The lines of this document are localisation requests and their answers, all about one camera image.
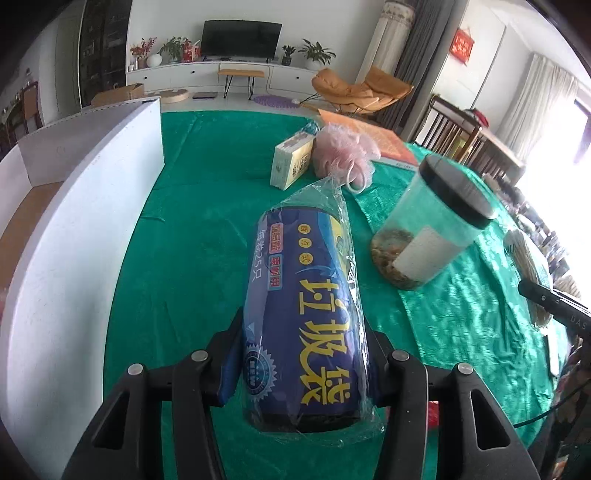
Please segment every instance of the metal screw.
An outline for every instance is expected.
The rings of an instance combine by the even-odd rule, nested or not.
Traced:
[[[398,360],[399,362],[405,362],[410,358],[410,355],[405,350],[395,350],[392,352],[392,358]]]
[[[193,362],[204,362],[207,360],[208,356],[209,355],[205,350],[195,350],[191,353],[191,360],[193,360]]]
[[[144,366],[142,364],[133,364],[133,365],[130,365],[127,369],[127,373],[129,375],[139,375],[143,371],[144,371]]]
[[[458,364],[457,369],[461,374],[470,375],[474,371],[474,367],[470,364]]]

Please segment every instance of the clear plastic container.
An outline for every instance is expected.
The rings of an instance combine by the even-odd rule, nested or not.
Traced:
[[[372,260],[388,281],[413,290],[435,277],[494,216],[464,172],[430,155],[372,239]]]

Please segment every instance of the black cable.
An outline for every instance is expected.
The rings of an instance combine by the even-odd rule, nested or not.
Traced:
[[[566,397],[564,397],[562,400],[560,400],[556,405],[554,405],[548,411],[545,411],[544,413],[541,413],[540,415],[538,415],[537,417],[534,417],[532,419],[522,421],[520,423],[516,423],[513,425],[513,428],[518,429],[519,427],[524,427],[525,425],[529,425],[530,423],[533,423],[535,421],[543,419],[544,417],[547,417],[554,410],[556,410],[556,409],[560,408],[562,405],[564,405],[575,393],[580,392],[582,389],[584,389],[589,383],[591,383],[591,378],[589,378],[589,380],[587,380],[584,384],[579,385],[577,388],[575,388],[571,393],[569,393]]]

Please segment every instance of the green tablecloth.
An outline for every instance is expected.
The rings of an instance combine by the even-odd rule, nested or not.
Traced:
[[[119,275],[105,352],[106,393],[128,365],[173,364],[227,328],[243,302],[255,222],[314,181],[308,172],[286,192],[269,186],[274,146],[305,123],[252,112],[162,115],[166,165]],[[420,158],[426,153],[414,152]],[[393,288],[371,263],[372,234],[412,175],[378,164],[370,189],[355,198],[345,194],[366,317],[397,348],[427,364],[449,368],[470,362],[514,423],[541,413],[554,385],[543,339],[529,325],[517,273],[505,258],[502,238],[514,224],[502,207],[499,219],[472,246],[415,292]],[[564,330],[558,332],[564,341]],[[247,425],[241,402],[238,392],[225,408],[213,410],[229,479],[372,478],[381,436],[343,447],[319,448],[303,437],[283,444]],[[526,444],[539,426],[520,429]],[[431,435],[425,478],[434,478],[436,443]],[[164,409],[163,446],[165,473],[173,479],[170,408]]]

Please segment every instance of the tissue box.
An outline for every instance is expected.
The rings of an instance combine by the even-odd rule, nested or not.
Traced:
[[[285,190],[308,169],[314,135],[299,131],[275,147],[271,185]]]

